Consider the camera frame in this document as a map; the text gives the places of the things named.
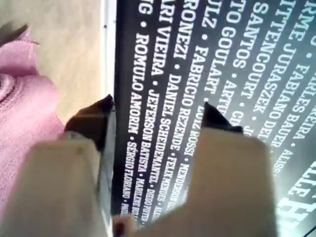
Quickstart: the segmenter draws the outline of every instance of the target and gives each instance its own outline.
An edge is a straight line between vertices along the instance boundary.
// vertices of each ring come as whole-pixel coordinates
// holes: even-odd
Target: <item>pink sweater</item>
[[[64,129],[55,113],[56,87],[39,75],[35,46],[27,29],[0,47],[0,217],[30,147]]]

